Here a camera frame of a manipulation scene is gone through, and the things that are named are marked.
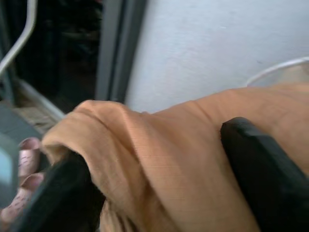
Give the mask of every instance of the pink slipper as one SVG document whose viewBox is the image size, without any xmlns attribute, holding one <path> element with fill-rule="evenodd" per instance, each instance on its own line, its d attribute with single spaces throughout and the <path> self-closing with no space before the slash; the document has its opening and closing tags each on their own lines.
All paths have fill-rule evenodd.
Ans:
<svg viewBox="0 0 309 232">
<path fill-rule="evenodd" d="M 8 225 L 14 221 L 43 180 L 43 173 L 35 173 L 23 181 L 12 203 L 0 213 L 0 220 L 3 224 Z"/>
<path fill-rule="evenodd" d="M 40 146 L 40 140 L 35 137 L 27 138 L 19 144 L 19 177 L 25 178 L 37 171 L 40 162 Z"/>
</svg>

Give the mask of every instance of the gray object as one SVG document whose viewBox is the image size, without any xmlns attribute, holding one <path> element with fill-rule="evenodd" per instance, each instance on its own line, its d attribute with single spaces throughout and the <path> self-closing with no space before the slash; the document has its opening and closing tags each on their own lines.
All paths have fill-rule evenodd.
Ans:
<svg viewBox="0 0 309 232">
<path fill-rule="evenodd" d="M 7 207 L 18 188 L 18 145 L 0 134 L 0 208 Z"/>
</svg>

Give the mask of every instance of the floor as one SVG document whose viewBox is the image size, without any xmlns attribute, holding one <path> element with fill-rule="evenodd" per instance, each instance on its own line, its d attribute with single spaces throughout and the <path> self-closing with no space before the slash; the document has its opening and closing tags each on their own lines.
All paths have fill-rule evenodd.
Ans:
<svg viewBox="0 0 309 232">
<path fill-rule="evenodd" d="M 40 134 L 45 134 L 57 121 L 46 109 L 38 106 L 22 93 L 17 94 L 18 107 L 11 107 L 26 122 L 32 125 Z"/>
</svg>

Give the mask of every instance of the orange fabric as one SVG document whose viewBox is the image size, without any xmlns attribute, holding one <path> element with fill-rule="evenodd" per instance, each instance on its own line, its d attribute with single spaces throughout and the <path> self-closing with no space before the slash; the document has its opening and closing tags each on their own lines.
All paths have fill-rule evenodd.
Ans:
<svg viewBox="0 0 309 232">
<path fill-rule="evenodd" d="M 259 231 L 220 143 L 242 116 L 309 174 L 309 84 L 227 90 L 155 113 L 86 101 L 52 128 L 52 163 L 81 154 L 107 197 L 101 231 Z"/>
</svg>

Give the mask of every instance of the white wall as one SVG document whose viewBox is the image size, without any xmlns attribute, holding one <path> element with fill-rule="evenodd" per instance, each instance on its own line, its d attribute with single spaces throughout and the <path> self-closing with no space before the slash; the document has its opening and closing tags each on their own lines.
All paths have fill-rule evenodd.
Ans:
<svg viewBox="0 0 309 232">
<path fill-rule="evenodd" d="M 154 112 L 309 55 L 309 0 L 148 0 L 126 104 Z"/>
</svg>

